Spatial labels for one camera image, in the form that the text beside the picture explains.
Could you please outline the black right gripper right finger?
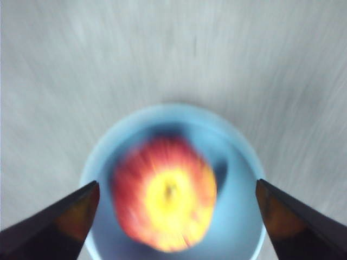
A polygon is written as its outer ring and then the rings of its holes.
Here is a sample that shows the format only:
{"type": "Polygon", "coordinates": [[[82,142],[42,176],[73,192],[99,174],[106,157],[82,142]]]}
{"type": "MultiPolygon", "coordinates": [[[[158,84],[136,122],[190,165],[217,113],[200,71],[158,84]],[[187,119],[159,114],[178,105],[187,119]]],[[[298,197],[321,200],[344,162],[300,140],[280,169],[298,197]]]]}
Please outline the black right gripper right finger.
{"type": "Polygon", "coordinates": [[[279,259],[346,259],[346,226],[259,179],[256,198],[279,259]]]}

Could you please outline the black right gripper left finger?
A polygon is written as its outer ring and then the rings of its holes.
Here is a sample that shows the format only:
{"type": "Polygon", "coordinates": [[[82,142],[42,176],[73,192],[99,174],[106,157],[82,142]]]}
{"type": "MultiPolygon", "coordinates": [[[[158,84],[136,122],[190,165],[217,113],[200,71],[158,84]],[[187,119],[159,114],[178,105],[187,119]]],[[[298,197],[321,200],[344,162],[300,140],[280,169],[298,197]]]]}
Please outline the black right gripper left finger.
{"type": "Polygon", "coordinates": [[[1,231],[1,259],[77,259],[100,198],[92,181],[37,214],[1,231]]]}

